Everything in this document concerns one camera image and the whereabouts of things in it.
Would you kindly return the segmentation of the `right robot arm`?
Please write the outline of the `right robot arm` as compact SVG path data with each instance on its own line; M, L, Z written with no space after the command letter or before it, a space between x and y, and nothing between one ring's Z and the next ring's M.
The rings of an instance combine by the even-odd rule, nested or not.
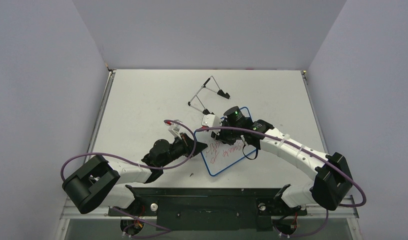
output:
M211 136L217 141L233 145L241 140L285 160L310 178L302 186L287 184L281 189L274 199L274 207L281 214L307 204L334 211L352 188L352 176L342 154L313 150L262 119L253 121L238 106L228 109L223 118L206 114L202 126L212 128Z

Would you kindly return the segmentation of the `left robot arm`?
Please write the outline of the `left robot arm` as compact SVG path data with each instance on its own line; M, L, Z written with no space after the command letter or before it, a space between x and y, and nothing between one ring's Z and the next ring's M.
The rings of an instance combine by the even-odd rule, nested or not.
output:
M194 142L183 132L172 143L165 139L155 141L142 158L144 167L110 162L98 154L63 180L62 189L81 214L110 206L135 215L141 208L141 201L134 197L127 183L152 183L163 174L166 165L180 157L194 157L207 147L206 143Z

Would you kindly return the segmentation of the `blue framed whiteboard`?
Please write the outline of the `blue framed whiteboard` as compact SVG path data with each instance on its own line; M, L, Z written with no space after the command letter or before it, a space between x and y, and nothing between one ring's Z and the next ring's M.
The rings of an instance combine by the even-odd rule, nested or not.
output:
M220 118L222 119L222 127L244 128L252 124L250 111L245 106L234 106L227 110L224 116ZM211 133L218 132L218 130L207 130L202 127L201 129L202 131L194 131L194 136L199 142L208 144L208 147L201 152L201 156L212 177L222 173L243 159L256 159L258 150L253 146L247 146L243 139L238 140L234 145L227 145L211 137Z

